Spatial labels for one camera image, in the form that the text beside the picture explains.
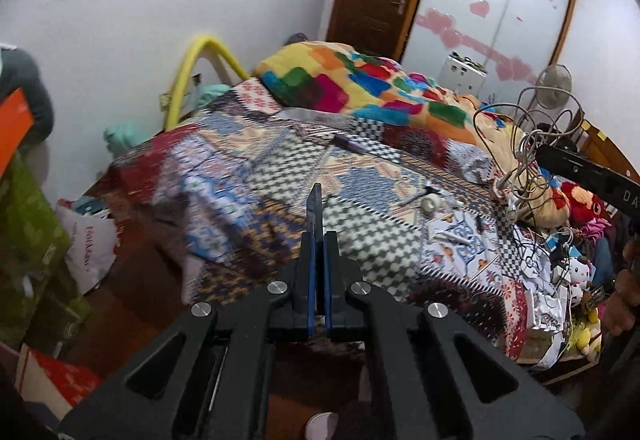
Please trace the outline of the person's right hand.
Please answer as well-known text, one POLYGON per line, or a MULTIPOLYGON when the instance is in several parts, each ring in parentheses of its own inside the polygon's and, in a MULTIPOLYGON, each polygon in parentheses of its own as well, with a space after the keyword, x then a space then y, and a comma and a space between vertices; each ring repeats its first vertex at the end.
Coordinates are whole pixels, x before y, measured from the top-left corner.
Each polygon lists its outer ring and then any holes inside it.
POLYGON ((624 258, 627 267, 615 278, 615 291, 608 298, 603 316, 602 326, 611 336, 620 336, 634 327, 634 311, 639 307, 639 276, 632 270, 639 261, 638 241, 626 244, 624 258))

